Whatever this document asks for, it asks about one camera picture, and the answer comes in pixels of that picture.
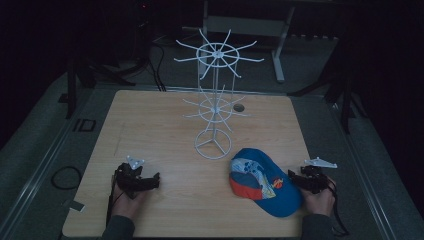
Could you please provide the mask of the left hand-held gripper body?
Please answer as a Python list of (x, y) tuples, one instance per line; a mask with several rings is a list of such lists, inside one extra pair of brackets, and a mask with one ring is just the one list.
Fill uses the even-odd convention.
[(136, 197), (137, 192), (145, 191), (146, 186), (141, 178), (143, 159), (135, 159), (130, 156), (115, 170), (115, 180), (120, 189), (131, 199)]

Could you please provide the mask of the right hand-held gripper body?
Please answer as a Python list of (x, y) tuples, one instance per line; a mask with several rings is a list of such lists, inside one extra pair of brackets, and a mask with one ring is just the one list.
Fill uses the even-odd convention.
[(299, 183), (299, 187), (312, 192), (320, 193), (329, 187), (330, 180), (327, 175), (322, 172), (323, 168), (337, 168), (336, 163), (330, 163), (319, 157), (315, 159), (305, 160), (305, 166), (301, 168), (301, 173), (305, 175)]

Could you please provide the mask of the blue printed baseball cap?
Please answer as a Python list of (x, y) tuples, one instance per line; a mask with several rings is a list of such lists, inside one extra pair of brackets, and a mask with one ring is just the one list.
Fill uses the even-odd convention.
[(303, 197), (286, 173), (263, 151), (243, 148), (230, 161), (229, 184), (236, 196), (254, 201), (274, 217), (287, 217)]

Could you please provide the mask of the white wire display rack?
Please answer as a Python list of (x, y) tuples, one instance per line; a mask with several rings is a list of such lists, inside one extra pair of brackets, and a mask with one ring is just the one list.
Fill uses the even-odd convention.
[(197, 63), (197, 100), (184, 99), (186, 104), (195, 106), (196, 111), (185, 115), (185, 118), (199, 118), (205, 122), (205, 128), (194, 138), (194, 149), (208, 160), (222, 159), (230, 153), (230, 134), (233, 132), (229, 125), (230, 118), (247, 117), (244, 111), (236, 112), (233, 109), (244, 99), (244, 96), (235, 95), (235, 82), (241, 78), (237, 72), (238, 63), (263, 61), (240, 54), (241, 50), (254, 46), (256, 42), (234, 47), (228, 43), (230, 36), (231, 33), (227, 34), (222, 42), (211, 42), (206, 37), (206, 42), (198, 47), (177, 41), (180, 46), (195, 51), (192, 58), (175, 58), (175, 61)]

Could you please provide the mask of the person's right hand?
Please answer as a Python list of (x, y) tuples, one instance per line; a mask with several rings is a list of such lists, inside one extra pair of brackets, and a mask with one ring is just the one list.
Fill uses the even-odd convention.
[(311, 214), (319, 214), (330, 217), (335, 203), (335, 196), (333, 194), (335, 188), (336, 183), (330, 179), (328, 187), (320, 193), (313, 194), (310, 191), (301, 189), (307, 211)]

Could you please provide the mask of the person's left hand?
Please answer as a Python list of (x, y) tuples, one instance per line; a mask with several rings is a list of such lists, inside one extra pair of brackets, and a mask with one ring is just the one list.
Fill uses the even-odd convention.
[(130, 198), (117, 183), (114, 184), (111, 216), (122, 216), (134, 221), (149, 195), (148, 191), (138, 192), (134, 199)]

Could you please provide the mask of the black metal stand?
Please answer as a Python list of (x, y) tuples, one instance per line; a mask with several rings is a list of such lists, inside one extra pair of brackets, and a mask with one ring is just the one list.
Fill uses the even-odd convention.
[(87, 88), (96, 85), (94, 72), (112, 82), (135, 86), (125, 75), (139, 70), (148, 59), (150, 22), (113, 18), (85, 31), (77, 38), (67, 59), (67, 92), (60, 101), (67, 104), (69, 119), (76, 110), (77, 79)]
[(340, 39), (330, 54), (318, 79), (300, 90), (289, 92), (288, 96), (301, 97), (324, 85), (329, 85), (327, 92), (324, 94), (324, 100), (327, 103), (336, 104), (339, 98), (342, 98), (340, 123), (344, 132), (349, 134), (351, 104), (358, 106), (352, 96), (353, 80), (354, 54), (349, 43)]

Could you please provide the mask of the metal floor rail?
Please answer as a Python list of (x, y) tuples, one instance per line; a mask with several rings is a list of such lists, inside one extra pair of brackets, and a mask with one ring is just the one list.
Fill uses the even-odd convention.
[(356, 107), (351, 108), (354, 118), (348, 119), (347, 129), (341, 123), (342, 105), (331, 103), (329, 108), (347, 145), (350, 166), (382, 240), (397, 240), (395, 211), (391, 208), (396, 197), (392, 198), (391, 190), (403, 190), (403, 184), (380, 137), (372, 123), (361, 117)]
[(78, 115), (85, 107), (92, 92), (92, 89), (86, 89), (80, 93), (78, 97), (79, 103), (77, 104), (76, 109), (71, 114), (71, 116), (61, 125), (61, 128), (53, 139), (53, 142), (49, 145), (49, 148), (41, 158), (40, 163), (37, 165), (31, 177), (22, 187), (19, 195), (17, 196), (17, 199), (11, 206), (3, 222), (0, 224), (0, 240), (11, 240), (13, 238), (18, 225), (21, 223), (23, 217), (25, 216), (40, 186), (42, 185), (47, 172), (54, 163), (58, 153), (64, 145), (64, 142), (71, 132), (71, 128), (76, 123)]

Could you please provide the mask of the white metal desk frame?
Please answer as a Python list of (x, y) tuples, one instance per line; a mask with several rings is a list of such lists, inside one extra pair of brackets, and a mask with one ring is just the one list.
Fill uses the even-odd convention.
[(280, 56), (285, 41), (289, 36), (289, 30), (296, 9), (302, 4), (328, 3), (328, 0), (278, 0), (281, 5), (287, 9), (287, 13), (284, 14), (283, 20), (271, 20), (213, 15), (209, 10), (212, 0), (202, 1), (203, 19), (202, 27), (199, 31), (203, 38), (203, 42), (206, 42), (206, 37), (209, 32), (275, 37), (278, 39), (278, 45), (271, 51), (271, 60), (278, 83), (283, 83), (285, 81)]

